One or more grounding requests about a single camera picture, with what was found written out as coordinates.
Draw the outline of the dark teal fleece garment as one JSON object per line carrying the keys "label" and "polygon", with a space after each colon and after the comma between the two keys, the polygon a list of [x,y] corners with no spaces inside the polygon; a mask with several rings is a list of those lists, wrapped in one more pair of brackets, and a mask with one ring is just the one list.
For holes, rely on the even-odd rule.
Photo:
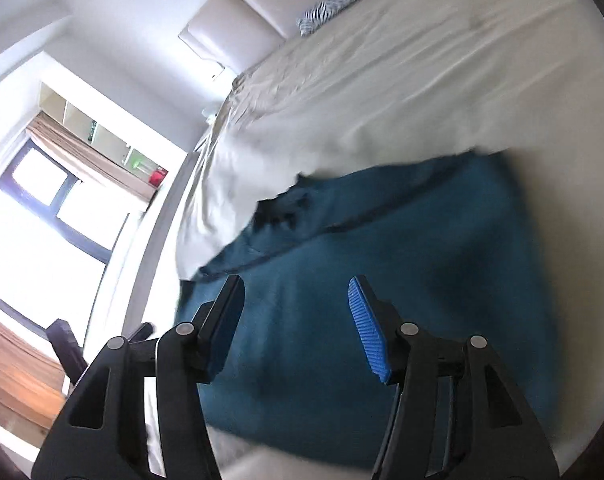
{"label": "dark teal fleece garment", "polygon": [[393,400],[377,300],[432,336],[485,337],[542,425],[554,422],[554,298],[503,153],[300,177],[183,281],[176,318],[192,318],[232,275],[244,310],[223,370],[199,390],[216,429],[370,468]]}

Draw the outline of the red box on sill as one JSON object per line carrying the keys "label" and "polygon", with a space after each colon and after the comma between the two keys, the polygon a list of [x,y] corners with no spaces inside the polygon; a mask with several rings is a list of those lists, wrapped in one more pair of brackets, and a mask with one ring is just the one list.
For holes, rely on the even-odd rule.
{"label": "red box on sill", "polygon": [[162,168],[162,167],[158,167],[155,170],[153,170],[151,176],[149,177],[149,184],[152,185],[154,188],[158,188],[164,178],[168,175],[168,170]]}

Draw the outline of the beige bed sheet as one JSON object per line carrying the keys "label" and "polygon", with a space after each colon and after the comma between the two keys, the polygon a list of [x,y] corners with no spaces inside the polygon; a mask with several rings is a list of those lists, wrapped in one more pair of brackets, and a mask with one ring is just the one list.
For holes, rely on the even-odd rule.
{"label": "beige bed sheet", "polygon": [[177,234],[190,278],[296,174],[507,148],[564,345],[554,450],[604,479],[604,0],[363,0],[234,83]]}

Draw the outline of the white wall shelf unit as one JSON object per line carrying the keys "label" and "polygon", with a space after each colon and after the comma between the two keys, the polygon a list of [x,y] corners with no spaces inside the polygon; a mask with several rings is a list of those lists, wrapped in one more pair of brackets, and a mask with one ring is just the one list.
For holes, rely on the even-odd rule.
{"label": "white wall shelf unit", "polygon": [[[70,133],[80,138],[85,144],[90,145],[101,155],[106,156],[143,181],[149,182],[153,170],[162,167],[139,150],[136,150],[132,144],[113,134],[96,119],[83,113],[70,101],[48,87],[47,84],[40,85],[40,109],[52,119],[55,119],[56,122],[59,122],[60,125],[63,125]],[[125,163],[135,152],[144,156],[144,160],[137,169],[131,170],[125,166]]]}

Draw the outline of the dark framed window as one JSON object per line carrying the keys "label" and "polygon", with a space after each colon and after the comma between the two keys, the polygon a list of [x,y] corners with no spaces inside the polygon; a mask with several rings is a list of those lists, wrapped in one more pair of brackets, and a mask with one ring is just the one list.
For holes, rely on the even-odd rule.
{"label": "dark framed window", "polygon": [[60,218],[81,183],[32,141],[0,174],[0,312],[40,337],[56,318],[86,336],[111,259]]}

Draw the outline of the beige curtain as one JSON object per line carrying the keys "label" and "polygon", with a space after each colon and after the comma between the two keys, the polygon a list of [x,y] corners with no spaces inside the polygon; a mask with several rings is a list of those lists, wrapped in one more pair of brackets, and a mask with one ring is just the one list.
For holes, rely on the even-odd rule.
{"label": "beige curtain", "polygon": [[112,162],[46,113],[39,112],[26,126],[26,132],[39,148],[83,181],[104,185],[114,196],[126,198],[136,207],[147,207],[151,202],[156,192],[153,186]]}

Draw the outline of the black chair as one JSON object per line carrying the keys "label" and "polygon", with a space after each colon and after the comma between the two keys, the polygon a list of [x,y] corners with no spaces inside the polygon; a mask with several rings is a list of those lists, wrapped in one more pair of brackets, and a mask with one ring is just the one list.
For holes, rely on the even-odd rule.
{"label": "black chair", "polygon": [[[154,361],[157,341],[150,338],[153,332],[154,326],[145,322],[127,339],[132,344],[134,356],[142,358],[144,362],[152,363]],[[54,348],[64,372],[69,377],[71,385],[75,386],[84,374],[88,364],[69,323],[58,318],[46,328],[45,334],[52,348]]]}

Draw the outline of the beige padded headboard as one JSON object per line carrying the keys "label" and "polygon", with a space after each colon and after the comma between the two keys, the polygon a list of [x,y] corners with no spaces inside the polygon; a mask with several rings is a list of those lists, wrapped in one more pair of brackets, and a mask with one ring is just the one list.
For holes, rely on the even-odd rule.
{"label": "beige padded headboard", "polygon": [[319,1],[206,0],[180,39],[199,58],[240,74],[298,36],[298,19]]}

